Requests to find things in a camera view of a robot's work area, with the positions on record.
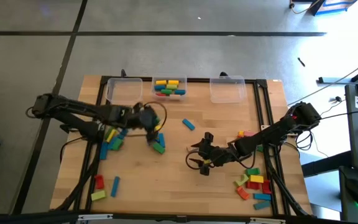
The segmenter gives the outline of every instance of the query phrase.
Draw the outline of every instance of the green block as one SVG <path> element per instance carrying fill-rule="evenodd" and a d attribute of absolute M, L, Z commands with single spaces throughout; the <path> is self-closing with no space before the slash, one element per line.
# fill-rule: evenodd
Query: green block
<path fill-rule="evenodd" d="M 161 146 L 159 143 L 157 143 L 157 142 L 153 143 L 153 148 L 154 148 L 157 152 L 159 152 L 159 153 L 161 153 L 161 154 L 164 154 L 164 152 L 165 152 L 164 147 L 162 147 L 162 146 Z"/>
<path fill-rule="evenodd" d="M 161 90 L 161 93 L 169 95 L 172 93 L 172 90 Z"/>
<path fill-rule="evenodd" d="M 122 139 L 117 138 L 117 139 L 114 141 L 114 143 L 112 144 L 112 149 L 113 149 L 113 151 L 118 151 L 119 148 L 120 148 L 121 145 L 122 145 L 122 142 L 123 142 Z"/>
<path fill-rule="evenodd" d="M 257 150 L 258 152 L 263 152 L 263 151 L 264 151 L 263 145 L 258 145 L 258 146 L 256 147 L 256 150 Z"/>
<path fill-rule="evenodd" d="M 111 133 L 112 130 L 113 130 L 113 128 L 110 128 L 110 129 L 106 132 L 106 134 L 104 135 L 104 140 L 107 140 L 107 138 L 109 137 L 109 135 L 110 135 L 110 133 Z"/>
<path fill-rule="evenodd" d="M 99 192 L 95 192 L 95 193 L 91 194 L 92 201 L 99 200 L 99 199 L 102 199 L 105 197 L 106 197 L 106 192 L 104 190 L 101 190 Z"/>
<path fill-rule="evenodd" d="M 247 175 L 259 175 L 260 170 L 259 170 L 259 168 L 247 169 L 246 174 Z"/>

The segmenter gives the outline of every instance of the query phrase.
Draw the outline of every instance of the desk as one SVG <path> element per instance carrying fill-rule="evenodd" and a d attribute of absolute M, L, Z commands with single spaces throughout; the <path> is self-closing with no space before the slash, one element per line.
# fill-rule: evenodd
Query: desk
<path fill-rule="evenodd" d="M 85 76 L 78 100 L 95 103 L 100 80 L 100 76 Z M 287 102 L 280 81 L 269 80 L 267 83 L 273 118 L 276 122 L 287 112 Z M 154 100 L 150 95 L 150 87 L 150 82 L 143 82 L 143 102 Z M 114 177 L 121 178 L 117 197 L 107 196 L 93 202 L 91 211 L 161 215 L 271 216 L 271 209 L 254 210 L 253 204 L 258 201 L 243 201 L 237 195 L 233 182 L 244 173 L 244 168 L 239 164 L 232 162 L 211 169 L 210 176 L 202 176 L 197 170 L 191 170 L 185 164 L 186 148 L 199 142 L 206 131 L 214 135 L 215 145 L 225 146 L 236 137 L 239 130 L 260 130 L 252 85 L 246 85 L 246 93 L 246 98 L 241 104 L 212 104 L 209 99 L 209 83 L 188 83 L 188 94 L 184 101 L 164 102 L 168 110 L 168 119 L 162 129 L 167 148 L 165 154 L 156 153 L 147 145 L 144 137 L 126 138 L 120 151 L 109 151 L 108 159 L 99 164 L 98 174 L 104 177 L 107 195 L 111 192 Z M 154 108 L 163 118 L 162 109 L 158 106 Z M 263 112 L 264 119 L 267 120 L 264 106 Z M 186 128 L 181 123 L 183 118 L 190 120 L 196 129 L 190 131 Z M 131 134 L 141 132 L 142 130 L 130 131 Z M 78 137 L 77 133 L 70 133 L 68 140 Z M 78 141 L 65 148 L 50 208 L 59 206 L 77 184 L 85 146 L 85 141 Z M 298 153 L 284 145 L 280 155 L 288 189 L 303 209 L 311 213 Z M 252 159 L 244 161 L 245 164 L 251 162 Z M 265 176 L 263 155 L 259 152 L 255 167 L 259 167 Z M 80 208 L 85 206 L 87 191 L 88 184 L 84 187 Z M 246 191 L 250 194 L 256 192 L 249 189 Z M 278 211 L 283 213 L 277 186 L 275 191 Z"/>

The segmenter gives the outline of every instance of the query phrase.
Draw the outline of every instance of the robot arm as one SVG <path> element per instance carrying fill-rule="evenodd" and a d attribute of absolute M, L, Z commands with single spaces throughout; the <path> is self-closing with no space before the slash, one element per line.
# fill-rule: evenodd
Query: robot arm
<path fill-rule="evenodd" d="M 64 123 L 61 127 L 66 132 L 75 128 L 88 139 L 97 138 L 99 125 L 92 121 L 83 121 L 74 114 L 95 118 L 114 127 L 144 128 L 147 141 L 152 141 L 158 135 L 155 131 L 158 125 L 155 111 L 151 106 L 143 106 L 141 103 L 137 103 L 133 108 L 119 105 L 96 106 L 47 93 L 37 97 L 32 114 L 39 119 L 55 118 Z"/>

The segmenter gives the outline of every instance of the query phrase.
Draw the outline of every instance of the blue block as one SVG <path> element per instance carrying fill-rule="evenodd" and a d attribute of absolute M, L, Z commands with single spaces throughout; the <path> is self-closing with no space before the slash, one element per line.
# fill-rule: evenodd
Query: blue block
<path fill-rule="evenodd" d="M 267 207 L 270 207 L 270 202 L 269 201 L 254 204 L 254 208 L 256 210 L 259 210 L 259 209 L 262 209 L 262 208 L 267 208 Z"/>
<path fill-rule="evenodd" d="M 254 199 L 272 200 L 272 196 L 270 196 L 269 194 L 254 194 Z"/>
<path fill-rule="evenodd" d="M 105 160 L 107 158 L 107 148 L 108 148 L 108 143 L 107 142 L 103 142 L 102 143 L 102 148 L 100 149 L 100 160 Z"/>
<path fill-rule="evenodd" d="M 110 196 L 115 197 L 117 195 L 118 184 L 119 184 L 119 177 L 115 177 Z"/>
<path fill-rule="evenodd" d="M 193 124 L 190 123 L 190 121 L 188 121 L 187 119 L 183 119 L 182 121 L 183 124 L 185 124 L 187 126 L 187 128 L 189 128 L 190 130 L 194 130 L 196 127 L 194 127 Z"/>
<path fill-rule="evenodd" d="M 160 143 L 160 145 L 161 145 L 162 147 L 165 147 L 164 134 L 162 134 L 162 133 L 158 134 L 158 140 L 159 140 L 158 143 Z"/>
<path fill-rule="evenodd" d="M 110 141 L 109 145 L 107 146 L 107 149 L 112 150 L 112 145 L 114 144 L 115 140 L 118 138 L 118 136 L 114 136 L 112 140 Z"/>
<path fill-rule="evenodd" d="M 165 89 L 165 85 L 155 85 L 154 86 L 155 91 L 160 91 L 160 90 L 164 90 L 164 89 Z"/>

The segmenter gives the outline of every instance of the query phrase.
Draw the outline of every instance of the colorful blocks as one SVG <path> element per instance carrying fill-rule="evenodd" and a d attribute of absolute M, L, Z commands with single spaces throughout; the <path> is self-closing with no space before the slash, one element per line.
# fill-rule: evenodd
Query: colorful blocks
<path fill-rule="evenodd" d="M 164 154 L 165 149 L 159 143 L 155 142 L 152 146 L 157 152 L 159 152 L 160 154 Z"/>
<path fill-rule="evenodd" d="M 112 189 L 111 189 L 111 194 L 110 194 L 110 196 L 112 196 L 112 197 L 115 197 L 117 195 L 119 180 L 120 180 L 119 177 L 114 178 L 114 182 L 112 184 Z"/>
<path fill-rule="evenodd" d="M 263 176 L 259 176 L 259 175 L 250 175 L 249 176 L 249 180 L 251 182 L 256 182 L 256 183 L 262 183 L 264 182 L 264 177 Z"/>
<path fill-rule="evenodd" d="M 96 181 L 96 189 L 103 189 L 104 188 L 103 176 L 102 175 L 96 175 L 94 177 L 94 179 Z"/>
<path fill-rule="evenodd" d="M 270 190 L 270 181 L 269 180 L 265 180 L 262 184 L 262 192 L 264 194 L 271 194 L 272 191 Z"/>
<path fill-rule="evenodd" d="M 193 124 L 190 123 L 190 121 L 188 121 L 187 119 L 183 119 L 182 121 L 183 124 L 185 124 L 187 126 L 187 128 L 189 128 L 190 130 L 194 130 L 196 127 L 194 127 Z"/>
<path fill-rule="evenodd" d="M 242 188 L 242 186 L 237 188 L 237 194 L 239 194 L 240 197 L 244 200 L 249 199 L 249 194 Z"/>
<path fill-rule="evenodd" d="M 267 207 L 270 207 L 269 201 L 254 204 L 254 208 L 256 210 L 260 210 L 260 209 L 267 208 Z"/>
<path fill-rule="evenodd" d="M 259 184 L 259 183 L 255 183 L 255 182 L 248 181 L 248 182 L 246 182 L 246 188 L 248 188 L 248 189 L 254 189 L 254 190 L 259 190 L 259 189 L 260 189 L 260 184 Z"/>
<path fill-rule="evenodd" d="M 101 190 L 99 192 L 95 192 L 91 194 L 91 200 L 92 202 L 95 200 L 99 200 L 106 197 L 106 192 L 104 190 Z"/>
<path fill-rule="evenodd" d="M 271 201 L 272 196 L 269 194 L 254 194 L 254 199 Z"/>
<path fill-rule="evenodd" d="M 236 180 L 234 181 L 236 183 L 236 185 L 238 187 L 240 187 L 241 185 L 243 185 L 245 182 L 247 182 L 248 180 L 248 176 L 246 176 L 245 174 L 242 175 L 242 179 L 241 180 Z"/>
<path fill-rule="evenodd" d="M 259 175 L 260 170 L 259 170 L 259 168 L 247 169 L 246 174 L 247 175 Z"/>

